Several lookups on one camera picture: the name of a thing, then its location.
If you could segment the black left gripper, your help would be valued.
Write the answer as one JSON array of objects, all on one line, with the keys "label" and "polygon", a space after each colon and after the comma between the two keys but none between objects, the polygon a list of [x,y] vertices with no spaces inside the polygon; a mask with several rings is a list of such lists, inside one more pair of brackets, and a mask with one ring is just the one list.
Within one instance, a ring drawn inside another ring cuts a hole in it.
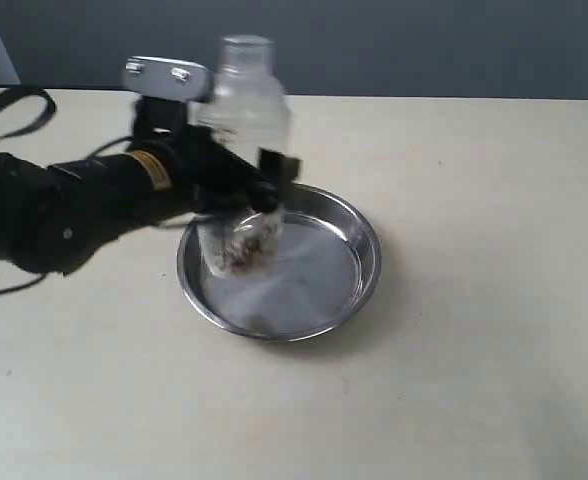
[{"label": "black left gripper", "polygon": [[172,188],[197,215],[270,214],[298,178],[301,160],[261,149],[253,165],[220,144],[211,128],[188,123],[183,102],[142,96],[135,103],[131,148],[166,163]]}]

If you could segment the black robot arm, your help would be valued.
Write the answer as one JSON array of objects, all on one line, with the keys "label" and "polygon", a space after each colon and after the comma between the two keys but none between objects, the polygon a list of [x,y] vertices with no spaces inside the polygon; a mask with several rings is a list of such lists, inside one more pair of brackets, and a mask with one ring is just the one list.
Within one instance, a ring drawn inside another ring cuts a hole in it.
[{"label": "black robot arm", "polygon": [[188,122],[184,103],[141,97],[125,150],[42,167],[0,152],[0,261],[68,275],[104,245],[186,213],[275,211],[298,159],[250,164]]}]

